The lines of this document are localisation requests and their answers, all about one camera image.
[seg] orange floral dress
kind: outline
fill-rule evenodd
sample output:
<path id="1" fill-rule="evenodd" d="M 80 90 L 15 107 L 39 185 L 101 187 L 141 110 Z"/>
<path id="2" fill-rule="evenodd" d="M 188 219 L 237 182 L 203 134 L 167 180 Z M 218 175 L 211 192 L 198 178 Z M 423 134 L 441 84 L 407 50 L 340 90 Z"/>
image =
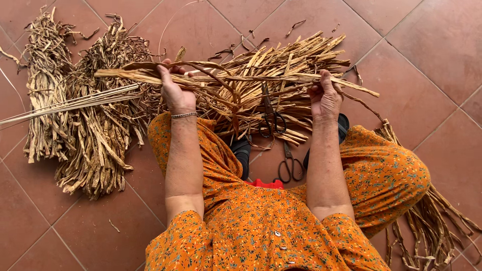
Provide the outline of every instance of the orange floral dress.
<path id="1" fill-rule="evenodd" d="M 176 215 L 146 249 L 150 270 L 389 270 L 368 238 L 413 206 L 429 186 L 413 152 L 354 126 L 340 145 L 355 221 L 334 214 L 322 221 L 306 206 L 306 185 L 278 190 L 240 180 L 241 164 L 198 118 L 204 165 L 204 221 Z M 171 118 L 156 117 L 149 140 L 165 175 Z"/>

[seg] sleeve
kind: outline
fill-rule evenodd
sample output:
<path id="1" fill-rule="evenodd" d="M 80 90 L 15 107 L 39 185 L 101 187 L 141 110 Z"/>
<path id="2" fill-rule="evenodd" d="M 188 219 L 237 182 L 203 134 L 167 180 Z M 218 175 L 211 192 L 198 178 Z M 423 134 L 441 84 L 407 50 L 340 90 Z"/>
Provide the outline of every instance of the sleeve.
<path id="1" fill-rule="evenodd" d="M 145 270 L 194 270 L 208 268 L 212 235 L 198 213 L 177 214 L 167 230 L 146 248 Z"/>
<path id="2" fill-rule="evenodd" d="M 348 267 L 354 271 L 390 270 L 378 251 L 349 216 L 333 214 L 321 223 Z"/>

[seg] tile floor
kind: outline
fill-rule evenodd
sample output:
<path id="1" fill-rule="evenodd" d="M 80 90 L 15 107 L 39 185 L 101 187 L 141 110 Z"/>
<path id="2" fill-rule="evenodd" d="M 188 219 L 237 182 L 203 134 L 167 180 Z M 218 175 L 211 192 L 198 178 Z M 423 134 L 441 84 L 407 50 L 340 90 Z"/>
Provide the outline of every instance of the tile floor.
<path id="1" fill-rule="evenodd" d="M 364 96 L 365 101 L 390 120 L 402 144 L 427 164 L 437 189 L 482 225 L 482 179 L 476 170 L 482 151 L 478 0 L 200 0 L 181 10 L 190 0 L 1 2 L 0 46 L 15 56 L 27 42 L 23 28 L 43 5 L 49 11 L 57 7 L 55 19 L 76 24 L 78 31 L 89 34 L 101 28 L 94 39 L 110 23 L 104 14 L 120 14 L 126 25 L 138 23 L 132 35 L 151 40 L 152 52 L 166 48 L 167 55 L 174 57 L 183 45 L 187 60 L 207 59 L 231 43 L 238 44 L 240 54 L 241 35 L 251 47 L 265 37 L 270 38 L 267 45 L 276 45 L 318 30 L 326 36 L 346 33 L 339 49 L 347 52 L 341 58 L 357 64 L 363 86 L 381 94 L 379 99 Z M 288 38 L 284 36 L 293 23 L 304 19 Z M 92 43 L 79 40 L 77 46 L 71 45 L 73 60 L 78 61 L 77 52 Z M 4 56 L 0 68 L 5 75 L 0 75 L 0 119 L 4 119 L 29 106 L 27 73 L 22 70 L 17 75 L 15 63 Z M 351 72 L 348 78 L 357 82 Z M 351 124 L 369 129 L 379 125 L 370 112 L 350 100 L 342 112 Z M 90 202 L 81 193 L 68 196 L 55 186 L 55 161 L 27 164 L 22 155 L 26 122 L 0 133 L 0 271 L 143 269 L 146 245 L 166 226 L 163 179 L 149 145 L 130 149 L 127 162 L 135 170 L 127 174 L 124 192 Z M 296 158 L 304 158 L 309 142 L 292 147 Z M 268 141 L 256 137 L 255 143 L 266 146 Z M 272 180 L 282 156 L 279 141 L 272 150 L 254 150 L 250 178 Z M 408 237 L 406 221 L 401 218 L 400 223 Z M 478 233 L 474 239 L 482 245 Z M 385 234 L 371 241 L 384 257 Z M 405 242 L 413 244 L 413 238 Z M 477 261 L 473 245 L 468 240 L 462 244 L 465 249 L 457 245 L 454 270 L 482 271 L 482 264 L 471 264 Z M 397 247 L 394 254 L 392 269 L 406 270 Z"/>

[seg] silver bracelet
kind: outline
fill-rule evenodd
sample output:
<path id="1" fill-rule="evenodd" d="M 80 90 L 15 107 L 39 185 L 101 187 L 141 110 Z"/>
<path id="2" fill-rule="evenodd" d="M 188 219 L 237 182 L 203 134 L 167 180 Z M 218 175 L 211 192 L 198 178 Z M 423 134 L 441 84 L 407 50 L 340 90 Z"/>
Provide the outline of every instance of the silver bracelet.
<path id="1" fill-rule="evenodd" d="M 193 116 L 193 115 L 197 115 L 197 114 L 198 114 L 197 112 L 191 112 L 191 113 L 180 114 L 180 115 L 171 115 L 171 118 L 177 119 L 177 118 L 183 118 L 183 117 Z"/>

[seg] black-handled scissors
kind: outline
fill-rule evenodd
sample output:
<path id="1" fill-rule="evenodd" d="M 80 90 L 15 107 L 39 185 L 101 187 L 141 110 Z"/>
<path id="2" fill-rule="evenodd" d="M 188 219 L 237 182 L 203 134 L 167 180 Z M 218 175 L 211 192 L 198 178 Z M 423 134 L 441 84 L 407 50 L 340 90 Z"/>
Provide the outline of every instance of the black-handled scissors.
<path id="1" fill-rule="evenodd" d="M 291 169 L 290 167 L 288 166 L 288 159 L 291 158 Z M 295 176 L 295 161 L 298 162 L 298 164 L 300 165 L 301 167 L 301 175 L 299 178 L 297 178 Z M 290 176 L 290 178 L 288 180 L 285 180 L 281 177 L 281 165 L 282 164 L 285 164 L 286 165 L 286 169 L 288 170 L 288 174 Z M 303 177 L 305 176 L 305 168 L 303 167 L 303 164 L 296 158 L 293 158 L 293 155 L 291 154 L 291 151 L 290 151 L 290 146 L 288 145 L 288 143 L 285 141 L 284 142 L 284 161 L 281 161 L 280 163 L 280 166 L 278 166 L 278 177 L 279 179 L 283 182 L 283 183 L 287 183 L 289 181 L 291 181 L 291 179 L 295 179 L 295 181 L 300 181 L 303 179 Z"/>
<path id="2" fill-rule="evenodd" d="M 271 128 L 271 124 L 269 124 L 269 117 L 271 115 L 273 115 L 273 126 L 274 126 L 274 130 L 276 133 L 278 134 L 282 134 L 284 132 L 286 132 L 286 120 L 284 120 L 284 117 L 279 114 L 278 112 L 276 112 L 274 109 L 273 109 L 273 106 L 271 105 L 271 100 L 269 99 L 269 90 L 268 90 L 268 84 L 266 82 L 263 82 L 261 83 L 261 89 L 263 90 L 263 95 L 264 95 L 264 104 L 265 104 L 265 114 L 263 115 L 263 119 L 265 120 L 264 122 L 266 123 L 266 125 L 263 125 L 263 122 L 261 122 L 258 126 L 258 131 L 260 133 L 260 135 L 262 135 L 263 137 L 271 137 L 272 135 L 272 128 Z M 282 129 L 278 129 L 278 119 L 281 119 L 281 121 L 283 122 L 283 128 Z M 264 134 L 262 132 L 262 128 L 264 127 L 267 127 L 268 128 L 268 133 L 267 134 Z"/>

